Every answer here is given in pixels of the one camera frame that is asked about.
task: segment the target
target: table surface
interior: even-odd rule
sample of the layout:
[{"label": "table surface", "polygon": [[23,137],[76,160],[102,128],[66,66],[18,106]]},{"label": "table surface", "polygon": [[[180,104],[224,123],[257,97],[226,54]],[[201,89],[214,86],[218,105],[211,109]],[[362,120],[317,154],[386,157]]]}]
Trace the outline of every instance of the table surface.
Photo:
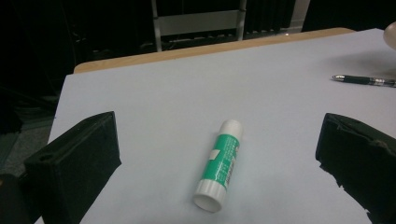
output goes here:
[{"label": "table surface", "polygon": [[[395,78],[396,52],[382,34],[368,30],[68,76],[49,140],[115,111],[122,161],[81,223],[371,223],[319,168],[315,151],[326,113],[396,136],[394,88],[331,80]],[[226,119],[241,121],[245,134],[225,205],[212,214],[192,194]]]}]

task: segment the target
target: white cap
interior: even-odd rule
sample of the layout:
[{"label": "white cap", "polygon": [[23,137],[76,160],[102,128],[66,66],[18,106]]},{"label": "white cap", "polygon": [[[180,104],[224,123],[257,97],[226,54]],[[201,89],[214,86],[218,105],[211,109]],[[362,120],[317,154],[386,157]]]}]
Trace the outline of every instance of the white cap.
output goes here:
[{"label": "white cap", "polygon": [[[239,121],[228,119],[221,125],[219,134],[229,134],[241,141],[243,128]],[[224,203],[226,188],[211,179],[202,179],[194,193],[193,199],[196,205],[209,212],[218,212]]]},{"label": "white cap", "polygon": [[241,142],[243,132],[244,129],[239,121],[235,119],[227,119],[222,123],[219,134],[227,133],[234,136],[238,142]]},{"label": "white cap", "polygon": [[194,202],[200,208],[209,212],[218,212],[224,203],[227,191],[218,182],[210,179],[202,179],[194,194]]}]

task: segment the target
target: black pen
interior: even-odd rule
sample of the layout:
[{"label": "black pen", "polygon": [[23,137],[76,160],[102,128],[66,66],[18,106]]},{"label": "black pen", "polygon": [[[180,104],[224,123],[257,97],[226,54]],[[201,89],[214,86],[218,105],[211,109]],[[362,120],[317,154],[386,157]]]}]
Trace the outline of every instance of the black pen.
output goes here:
[{"label": "black pen", "polygon": [[336,81],[356,83],[362,85],[396,87],[396,80],[394,79],[384,79],[384,78],[376,78],[376,77],[353,77],[353,76],[345,76],[345,75],[333,76],[332,79]]}]

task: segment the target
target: tan table edge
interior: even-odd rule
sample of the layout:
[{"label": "tan table edge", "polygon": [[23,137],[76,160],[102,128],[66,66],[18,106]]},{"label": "tan table edge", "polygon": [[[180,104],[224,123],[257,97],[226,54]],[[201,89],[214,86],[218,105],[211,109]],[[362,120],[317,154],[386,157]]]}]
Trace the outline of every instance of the tan table edge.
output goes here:
[{"label": "tan table edge", "polygon": [[227,42],[217,45],[207,45],[188,49],[175,49],[162,52],[154,52],[148,54],[139,54],[134,56],[127,56],[122,58],[114,58],[100,61],[93,61],[81,63],[76,66],[74,73],[84,73],[107,68],[123,67],[128,65],[135,65],[141,63],[154,63],[165,60],[172,60],[196,55],[210,54],[216,52],[223,52],[233,49],[246,49],[264,45],[272,45],[279,43],[286,43],[291,41],[299,41],[306,39],[313,39],[331,35],[343,35],[353,33],[355,31],[347,28],[332,28],[326,30],[318,30],[311,32],[304,32],[292,35],[276,35],[265,38],[249,39],[243,41]]}]

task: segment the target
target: green label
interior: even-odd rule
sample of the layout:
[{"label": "green label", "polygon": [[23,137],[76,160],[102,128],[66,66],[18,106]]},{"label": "green label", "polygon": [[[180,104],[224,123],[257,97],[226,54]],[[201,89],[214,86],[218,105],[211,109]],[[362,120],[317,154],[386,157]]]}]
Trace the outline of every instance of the green label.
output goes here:
[{"label": "green label", "polygon": [[219,135],[202,179],[215,180],[227,189],[238,148],[239,142],[235,137],[229,134]]}]

